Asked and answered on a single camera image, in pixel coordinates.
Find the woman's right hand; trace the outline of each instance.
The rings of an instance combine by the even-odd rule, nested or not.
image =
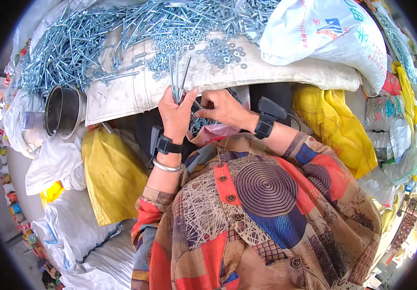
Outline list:
[[[194,117],[216,120],[251,133],[254,133],[259,122],[259,115],[243,108],[226,89],[203,91],[201,106],[214,108],[201,109],[194,113]]]

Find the bracelet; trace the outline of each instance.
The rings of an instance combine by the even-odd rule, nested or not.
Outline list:
[[[176,168],[165,166],[165,165],[161,164],[159,161],[157,161],[156,158],[154,158],[152,160],[152,162],[154,163],[155,166],[157,166],[161,170],[164,170],[164,171],[167,171],[167,172],[178,172],[182,169],[182,165],[179,165]]]

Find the woman's left hand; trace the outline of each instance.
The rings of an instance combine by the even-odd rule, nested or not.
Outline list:
[[[173,101],[171,86],[168,86],[158,102],[158,111],[164,123],[164,136],[170,138],[174,144],[182,144],[188,132],[191,107],[198,93],[198,88],[190,90],[178,106]]]

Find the patterned blouse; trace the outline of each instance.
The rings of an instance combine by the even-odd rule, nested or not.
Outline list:
[[[361,288],[381,219],[331,148],[299,132],[278,156],[239,133],[184,165],[178,193],[136,202],[132,289],[235,290],[246,243],[299,289]]]

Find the yellow sack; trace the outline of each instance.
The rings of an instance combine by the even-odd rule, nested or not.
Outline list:
[[[391,64],[393,74],[399,77],[400,87],[402,88],[402,97],[405,102],[405,119],[409,122],[411,134],[413,136],[413,125],[417,124],[417,106],[415,105],[415,93],[411,88],[411,84],[407,73],[403,69],[399,61],[394,61]]]
[[[89,197],[99,225],[137,217],[135,203],[147,183],[136,154],[103,127],[89,132],[81,148]]]
[[[56,181],[49,189],[43,190],[40,194],[43,208],[45,208],[46,204],[56,200],[64,189],[65,188],[62,186],[62,183],[60,183],[60,181]]]
[[[323,144],[361,178],[378,165],[375,150],[357,117],[345,104],[343,90],[320,90],[310,84],[293,87],[293,108],[321,137]]]

